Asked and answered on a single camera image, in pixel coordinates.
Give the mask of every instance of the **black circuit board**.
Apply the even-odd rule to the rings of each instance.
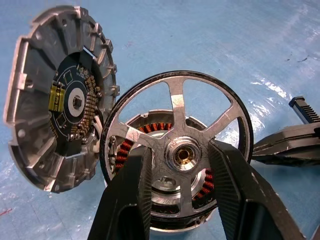
[[[80,62],[80,53],[67,56],[60,64],[53,85],[63,86],[65,89],[63,110],[51,111],[51,129],[57,138],[56,152],[65,156],[79,153],[84,138],[91,127],[95,111],[95,91],[92,87],[94,76]]]

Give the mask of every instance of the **screw hole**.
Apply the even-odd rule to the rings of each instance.
[[[189,153],[187,150],[181,150],[178,156],[181,160],[185,160],[189,157]]]
[[[20,130],[18,131],[18,137],[19,137],[19,138],[24,138],[25,136],[26,136],[25,130],[20,129]]]
[[[62,19],[62,25],[63,25],[64,27],[66,27],[66,26],[67,26],[67,20]]]
[[[40,163],[39,163],[39,168],[40,169],[43,169],[45,167],[45,163],[43,162],[43,161],[41,161]]]
[[[25,81],[25,85],[28,87],[28,88],[32,88],[34,86],[34,82],[32,81],[32,79],[27,79]]]

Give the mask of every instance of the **silver metal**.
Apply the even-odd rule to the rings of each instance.
[[[176,184],[180,187],[180,201],[179,201],[179,213],[175,214],[167,214],[160,212],[152,212],[153,216],[162,217],[162,218],[185,218],[193,216],[199,212],[205,211],[206,209],[211,208],[216,204],[216,201],[213,200],[209,204],[199,208],[193,209],[192,206],[192,191],[191,191],[191,183],[194,176],[196,176],[200,171],[206,168],[210,168],[209,160],[208,160],[208,143],[212,138],[224,130],[233,120],[241,119],[244,124],[244,132],[246,136],[251,136],[251,128],[247,121],[247,116],[239,104],[239,99],[235,98],[232,90],[228,90],[223,87],[223,84],[217,84],[214,80],[208,80],[206,77],[199,77],[200,74],[194,72],[169,72],[162,73],[164,76],[161,77],[154,76],[151,79],[147,79],[139,84],[139,87],[136,89],[132,89],[129,93],[125,94],[125,97],[120,100],[118,104],[115,106],[114,117],[109,120],[108,132],[106,133],[106,142],[104,155],[108,156],[109,147],[108,147],[108,139],[110,136],[117,136],[122,139],[129,139],[136,144],[144,145],[146,147],[152,148],[154,151],[154,167],[152,169],[152,182],[166,176],[167,178],[174,179]],[[186,112],[185,112],[185,101],[183,95],[183,84],[187,79],[192,79],[196,81],[201,81],[212,85],[219,89],[230,101],[230,107],[216,120],[212,125],[205,129],[196,129],[191,127],[186,122]],[[145,89],[156,85],[158,83],[166,83],[170,92],[170,99],[173,109],[173,127],[171,130],[166,132],[161,137],[153,137],[144,132],[139,131],[138,129],[119,121],[119,114],[124,109],[124,107],[139,93],[144,91]],[[188,138],[192,144],[189,144],[189,148],[195,151],[195,155],[199,156],[196,158],[192,164],[188,165],[187,168],[178,164],[175,164],[172,161],[173,156],[175,155],[175,151],[178,151],[179,148],[176,148],[178,139],[186,139]],[[251,145],[245,145],[244,157],[245,159],[249,159],[249,155],[251,152]],[[108,158],[105,158],[106,161],[106,171],[110,179],[113,178],[110,164],[108,163]]]
[[[165,149],[167,164],[181,172],[192,169],[201,158],[201,149],[196,140],[180,136],[171,140]]]
[[[98,158],[92,152],[97,142],[93,134],[78,154],[66,158],[55,153],[57,139],[50,128],[48,103],[57,69],[70,54],[87,49],[95,56],[95,80],[104,92],[98,108],[106,119],[106,109],[113,107],[118,95],[113,92],[117,67],[111,41],[85,8],[50,8],[31,26],[16,43],[3,120],[12,129],[11,156],[24,176],[40,189],[58,193],[90,179]]]
[[[139,128],[141,126],[144,126],[146,124],[152,124],[152,123],[172,123],[174,121],[173,111],[171,110],[151,110],[148,113],[144,114],[138,114],[137,116],[130,119],[127,124],[130,125],[133,128]],[[196,128],[198,130],[203,130],[206,128],[206,126],[200,122],[199,120],[188,117],[186,119],[186,122],[189,126]],[[155,138],[160,138],[163,136],[167,131],[166,130],[158,130],[148,133],[148,135],[151,135]],[[112,142],[117,145],[117,149],[119,149],[120,144],[122,143],[122,140],[119,140],[116,142],[116,139],[112,138]],[[131,149],[139,147],[139,144],[134,144]],[[112,165],[114,164],[114,158],[109,158],[109,163]],[[191,183],[191,192],[192,196],[194,197],[197,195],[197,193],[202,188],[204,181],[206,177],[206,171],[202,170],[199,172],[195,177],[193,182]],[[159,181],[158,179],[153,182],[152,187],[155,189],[152,191],[152,202],[162,204],[162,205],[175,205],[179,204],[180,202],[180,186],[177,184],[177,182],[171,178],[166,176],[161,176],[160,179],[162,181]],[[167,181],[168,183],[171,183],[171,185],[165,185],[164,181]]]
[[[181,233],[193,230],[197,227],[199,227],[201,224],[204,224],[206,222],[208,222],[213,213],[216,211],[216,208],[213,209],[209,214],[206,214],[202,217],[195,217],[193,219],[190,220],[190,223],[188,224],[188,227],[181,227],[181,228],[177,228],[177,229],[165,229],[165,228],[159,228],[159,227],[155,227],[152,226],[150,227],[150,233],[154,236],[174,236],[174,235],[179,235]]]
[[[74,107],[74,98],[76,96],[79,96],[81,99],[81,106],[78,109]],[[72,116],[78,117],[83,112],[85,108],[85,101],[86,101],[85,95],[80,88],[76,87],[72,89],[68,99],[68,108]]]

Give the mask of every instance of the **copper coil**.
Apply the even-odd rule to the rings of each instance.
[[[121,163],[117,163],[116,165],[115,165],[115,167],[117,168],[117,169],[120,169],[120,168],[123,168],[125,165],[123,165],[123,164],[121,164]]]
[[[128,143],[127,141],[124,141],[121,145],[121,148],[124,147],[125,149],[130,150],[132,147],[132,143]]]
[[[214,189],[214,184],[212,182],[209,182],[209,181],[204,181],[204,184],[205,186],[211,188],[211,189]]]
[[[118,153],[128,155],[129,151],[120,147],[120,149],[118,150]]]
[[[165,129],[165,124],[163,122],[160,122],[158,128],[160,130],[164,130]]]
[[[213,177],[212,177],[212,174],[205,174],[205,180],[208,180],[208,181],[212,181]]]
[[[145,125],[145,126],[144,126],[144,129],[146,130],[146,131],[145,131],[146,133],[152,132],[151,127],[150,127],[149,124]]]
[[[204,195],[201,192],[198,192],[198,194],[196,195],[197,198],[202,198]]]
[[[164,127],[165,130],[169,130],[171,128],[172,128],[172,123],[165,124],[165,127]]]
[[[117,155],[115,160],[116,161],[120,161],[120,162],[125,162],[127,160],[127,157],[126,156]]]
[[[206,193],[206,194],[208,194],[208,193],[211,192],[211,190],[209,190],[209,189],[207,189],[207,188],[205,188],[205,187],[201,188],[201,191],[204,192],[204,193]]]
[[[157,131],[158,130],[158,124],[152,123],[152,128],[153,128],[154,131]]]

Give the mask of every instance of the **black plastic tool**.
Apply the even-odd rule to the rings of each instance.
[[[211,140],[209,161],[227,240],[304,240],[271,185],[238,149]]]
[[[88,240],[148,240],[151,216],[151,150],[137,147],[104,190]]]
[[[320,165],[320,117],[302,96],[294,97],[289,105],[304,124],[286,127],[257,142],[252,159],[291,167]]]

